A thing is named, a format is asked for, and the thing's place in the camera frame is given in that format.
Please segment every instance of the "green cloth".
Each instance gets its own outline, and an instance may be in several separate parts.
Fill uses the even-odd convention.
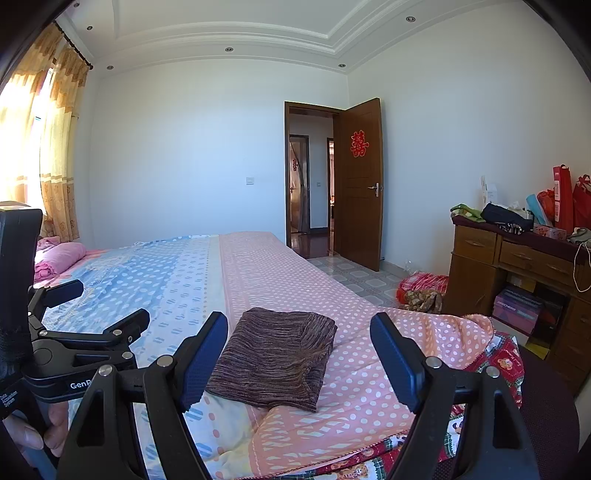
[[[452,216],[455,215],[462,215],[466,217],[468,220],[472,220],[474,222],[486,222],[484,218],[482,218],[482,210],[476,210],[474,208],[470,208],[468,205],[461,203],[460,205],[456,205],[451,210]]]

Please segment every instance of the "ceiling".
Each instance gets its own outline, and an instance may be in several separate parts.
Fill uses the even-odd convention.
[[[101,75],[219,58],[346,73],[430,25],[503,1],[76,0],[58,22]]]

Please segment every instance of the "red bag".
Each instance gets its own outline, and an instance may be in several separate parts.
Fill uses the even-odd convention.
[[[579,177],[573,191],[574,226],[591,229],[591,178]]]
[[[574,229],[573,184],[570,170],[562,164],[554,167],[554,226],[570,235]]]
[[[400,303],[404,304],[404,294],[411,290],[436,290],[439,293],[445,294],[448,282],[449,277],[447,275],[416,272],[399,283],[396,298]]]
[[[546,190],[545,192],[539,192],[536,195],[538,202],[542,206],[542,210],[548,217],[548,220],[554,224],[554,190]]]

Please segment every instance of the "curtain rod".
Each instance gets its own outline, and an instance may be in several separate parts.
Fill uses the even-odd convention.
[[[57,27],[57,29],[61,32],[61,34],[64,35],[64,38],[66,39],[66,42],[68,42],[70,44],[70,47],[72,47],[76,51],[76,53],[80,56],[80,58],[82,60],[84,60],[84,63],[86,63],[88,65],[89,70],[92,70],[94,68],[92,66],[92,64],[88,60],[86,60],[84,55],[80,52],[80,50],[78,50],[76,48],[76,46],[74,45],[74,42],[72,42],[72,40],[70,40],[70,37],[68,37],[68,35],[66,35],[66,32],[64,32],[62,30],[62,28],[58,25],[58,23],[55,20],[53,21],[53,23]]]

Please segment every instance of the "pink polka dot bedsheet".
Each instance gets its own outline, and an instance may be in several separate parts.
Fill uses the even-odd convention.
[[[246,409],[251,430],[243,429],[243,438],[233,440],[233,448],[221,447],[220,456],[207,463],[220,479],[303,473],[342,462],[409,429],[413,414],[396,399],[369,338],[374,314],[386,312],[425,355],[438,356],[453,368],[468,367],[493,338],[490,320],[480,315],[458,318],[376,307],[270,233],[241,232],[219,238],[230,331],[252,307],[316,312],[338,326],[317,413],[284,406],[266,411],[232,405],[237,412]],[[229,401],[207,393],[204,401],[223,404],[224,416],[229,413]]]

